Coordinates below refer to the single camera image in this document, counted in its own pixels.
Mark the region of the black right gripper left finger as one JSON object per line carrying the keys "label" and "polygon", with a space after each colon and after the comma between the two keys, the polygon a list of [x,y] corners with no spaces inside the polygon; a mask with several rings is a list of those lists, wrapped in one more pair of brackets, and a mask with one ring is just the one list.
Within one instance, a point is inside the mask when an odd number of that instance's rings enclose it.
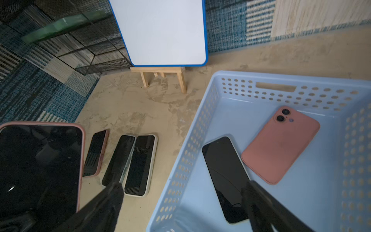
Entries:
{"label": "black right gripper left finger", "polygon": [[113,182],[54,232],[113,232],[124,199],[122,184]]}

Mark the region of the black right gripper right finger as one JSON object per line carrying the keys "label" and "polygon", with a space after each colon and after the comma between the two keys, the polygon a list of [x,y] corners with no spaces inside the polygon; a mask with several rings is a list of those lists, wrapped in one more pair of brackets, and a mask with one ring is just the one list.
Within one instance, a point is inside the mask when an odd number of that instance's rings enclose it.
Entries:
{"label": "black right gripper right finger", "polygon": [[247,181],[241,192],[242,207],[254,232],[311,232],[312,229],[272,197],[256,181]]}

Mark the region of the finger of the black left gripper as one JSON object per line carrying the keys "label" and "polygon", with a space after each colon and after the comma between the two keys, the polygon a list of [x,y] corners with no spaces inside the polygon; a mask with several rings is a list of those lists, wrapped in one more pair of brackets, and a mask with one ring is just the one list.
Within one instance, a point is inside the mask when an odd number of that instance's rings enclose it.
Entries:
{"label": "finger of the black left gripper", "polygon": [[37,215],[30,211],[2,217],[1,232],[28,232],[37,221]]}

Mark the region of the black phone without case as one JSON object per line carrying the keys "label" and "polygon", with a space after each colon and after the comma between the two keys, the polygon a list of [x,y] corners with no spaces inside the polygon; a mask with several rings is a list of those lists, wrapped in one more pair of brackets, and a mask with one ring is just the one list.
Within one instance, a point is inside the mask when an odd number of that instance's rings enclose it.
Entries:
{"label": "black phone without case", "polygon": [[249,219],[242,191],[250,178],[230,138],[224,136],[204,145],[202,153],[225,220],[236,224]]}

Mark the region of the phone pink case purple button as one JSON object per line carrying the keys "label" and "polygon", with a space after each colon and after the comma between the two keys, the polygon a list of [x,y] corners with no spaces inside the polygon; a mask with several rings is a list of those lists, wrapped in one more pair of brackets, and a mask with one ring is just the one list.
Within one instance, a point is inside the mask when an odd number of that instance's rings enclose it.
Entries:
{"label": "phone pink case purple button", "polygon": [[102,130],[92,136],[85,160],[83,177],[94,177],[100,172],[105,148],[109,137],[109,129]]}

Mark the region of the wooden tabletop easel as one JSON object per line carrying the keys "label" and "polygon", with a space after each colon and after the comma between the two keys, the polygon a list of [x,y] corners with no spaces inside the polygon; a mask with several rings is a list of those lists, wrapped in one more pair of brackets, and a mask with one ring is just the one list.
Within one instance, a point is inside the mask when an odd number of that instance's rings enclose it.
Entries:
{"label": "wooden tabletop easel", "polygon": [[134,73],[139,73],[144,85],[144,88],[149,87],[149,82],[145,77],[145,73],[153,73],[154,77],[160,75],[162,78],[166,77],[166,74],[172,73],[177,75],[177,79],[180,85],[181,92],[183,94],[187,93],[184,71],[185,67],[130,67],[130,71]]}

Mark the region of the green flat board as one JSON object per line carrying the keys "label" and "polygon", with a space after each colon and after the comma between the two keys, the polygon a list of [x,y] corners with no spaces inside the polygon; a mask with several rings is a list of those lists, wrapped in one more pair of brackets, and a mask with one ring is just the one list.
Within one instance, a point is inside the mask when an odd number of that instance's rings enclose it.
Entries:
{"label": "green flat board", "polygon": [[94,11],[86,14],[67,16],[43,28],[35,30],[23,36],[21,39],[27,44],[48,40],[76,31],[80,28],[91,25],[91,23],[102,21],[111,16],[113,16],[112,13],[106,13],[105,11]]}

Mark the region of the small whiteboard blue frame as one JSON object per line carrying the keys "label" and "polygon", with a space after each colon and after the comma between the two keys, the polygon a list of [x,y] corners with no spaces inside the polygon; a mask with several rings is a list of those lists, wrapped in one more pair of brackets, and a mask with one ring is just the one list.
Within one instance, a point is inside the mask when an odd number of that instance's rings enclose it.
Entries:
{"label": "small whiteboard blue frame", "polygon": [[202,67],[208,62],[205,1],[110,1],[136,67]]}

